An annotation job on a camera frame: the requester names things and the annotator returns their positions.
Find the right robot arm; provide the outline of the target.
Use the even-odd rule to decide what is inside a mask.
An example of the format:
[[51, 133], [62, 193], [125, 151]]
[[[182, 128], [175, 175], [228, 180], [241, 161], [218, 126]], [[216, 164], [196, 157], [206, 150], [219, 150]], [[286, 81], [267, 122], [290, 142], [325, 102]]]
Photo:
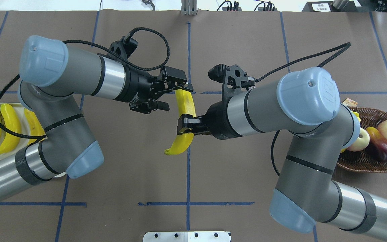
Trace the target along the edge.
[[233, 139], [287, 130], [293, 134], [273, 191], [270, 216], [288, 229], [311, 233], [317, 222], [387, 241], [387, 199], [332, 180], [342, 149], [360, 123], [340, 103], [331, 75], [312, 67], [255, 88], [238, 65], [219, 64], [209, 78], [222, 84], [222, 100], [206, 114], [183, 113], [177, 134]]

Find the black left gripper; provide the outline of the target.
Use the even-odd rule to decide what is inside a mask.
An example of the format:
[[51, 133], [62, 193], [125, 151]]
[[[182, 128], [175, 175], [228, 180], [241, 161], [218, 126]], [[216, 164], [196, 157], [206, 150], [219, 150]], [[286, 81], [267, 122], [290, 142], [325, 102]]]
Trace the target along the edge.
[[114, 100], [130, 103], [132, 111], [149, 114], [156, 110], [170, 110], [168, 103], [148, 99], [153, 82], [155, 82], [155, 94], [166, 94], [177, 89], [194, 92], [192, 84], [188, 83], [184, 70], [163, 66], [160, 69], [160, 74], [156, 77], [133, 67], [124, 66], [124, 68], [125, 84]]

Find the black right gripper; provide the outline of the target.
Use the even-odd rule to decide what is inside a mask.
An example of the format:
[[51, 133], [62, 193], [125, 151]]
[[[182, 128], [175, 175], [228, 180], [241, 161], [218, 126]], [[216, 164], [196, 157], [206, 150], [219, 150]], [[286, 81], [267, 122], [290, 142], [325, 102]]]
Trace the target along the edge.
[[207, 135], [217, 139], [227, 140], [242, 137], [232, 128], [227, 116], [229, 102], [220, 101], [212, 104], [203, 116], [194, 117], [191, 114], [181, 114], [177, 123], [177, 135], [189, 134]]

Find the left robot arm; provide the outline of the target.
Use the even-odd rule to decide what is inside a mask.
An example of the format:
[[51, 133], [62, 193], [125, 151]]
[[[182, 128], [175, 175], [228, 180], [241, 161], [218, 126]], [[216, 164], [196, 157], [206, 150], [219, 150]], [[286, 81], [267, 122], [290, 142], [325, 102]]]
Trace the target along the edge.
[[132, 111], [149, 114], [168, 111], [158, 101], [177, 89], [192, 91], [185, 71], [158, 65], [157, 76], [128, 61], [138, 46], [128, 37], [98, 45], [105, 54], [93, 54], [60, 41], [28, 37], [20, 57], [18, 98], [34, 112], [45, 138], [0, 160], [0, 202], [66, 172], [78, 178], [103, 164], [98, 141], [73, 94], [128, 103]]

